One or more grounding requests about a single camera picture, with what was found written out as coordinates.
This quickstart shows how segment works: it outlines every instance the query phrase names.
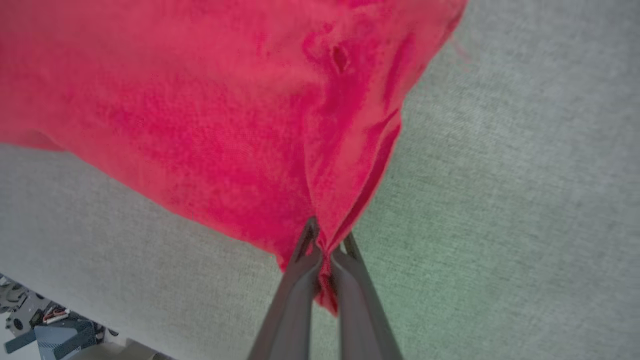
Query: red towel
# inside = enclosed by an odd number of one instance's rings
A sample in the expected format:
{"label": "red towel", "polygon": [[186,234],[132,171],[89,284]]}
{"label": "red towel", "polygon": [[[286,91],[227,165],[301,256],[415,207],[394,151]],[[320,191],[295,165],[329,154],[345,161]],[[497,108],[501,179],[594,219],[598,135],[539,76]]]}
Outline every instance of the red towel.
{"label": "red towel", "polygon": [[284,268],[308,217],[325,254],[351,230],[465,3],[4,0],[0,141],[70,151]]}

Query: gray table surface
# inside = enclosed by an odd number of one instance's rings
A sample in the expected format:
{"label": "gray table surface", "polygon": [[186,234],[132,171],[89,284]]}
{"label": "gray table surface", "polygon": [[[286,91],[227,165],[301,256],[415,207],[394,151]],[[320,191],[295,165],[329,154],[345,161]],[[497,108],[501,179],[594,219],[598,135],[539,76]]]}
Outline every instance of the gray table surface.
{"label": "gray table surface", "polygon": [[[358,244],[407,359],[640,359],[640,2],[471,0]],[[242,359],[274,259],[0,145],[0,272],[180,360]],[[312,358],[337,355],[314,311]]]}

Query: red cloth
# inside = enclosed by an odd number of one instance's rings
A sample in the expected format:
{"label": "red cloth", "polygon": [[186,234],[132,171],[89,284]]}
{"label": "red cloth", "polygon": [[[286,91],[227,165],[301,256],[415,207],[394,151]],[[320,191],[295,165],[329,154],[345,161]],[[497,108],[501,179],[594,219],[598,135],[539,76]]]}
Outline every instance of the red cloth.
{"label": "red cloth", "polygon": [[5,0],[0,141],[70,151],[284,268],[308,217],[325,254],[351,230],[465,2]]}

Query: gray fabric surface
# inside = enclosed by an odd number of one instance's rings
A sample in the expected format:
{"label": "gray fabric surface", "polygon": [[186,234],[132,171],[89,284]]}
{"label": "gray fabric surface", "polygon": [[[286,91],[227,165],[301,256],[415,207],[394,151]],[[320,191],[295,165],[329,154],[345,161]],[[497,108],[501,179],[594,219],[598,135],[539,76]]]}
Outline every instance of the gray fabric surface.
{"label": "gray fabric surface", "polygon": [[[355,234],[407,359],[640,359],[640,3],[471,0]],[[0,272],[180,360],[242,359],[268,254],[0,146]],[[312,358],[335,359],[314,312]]]}

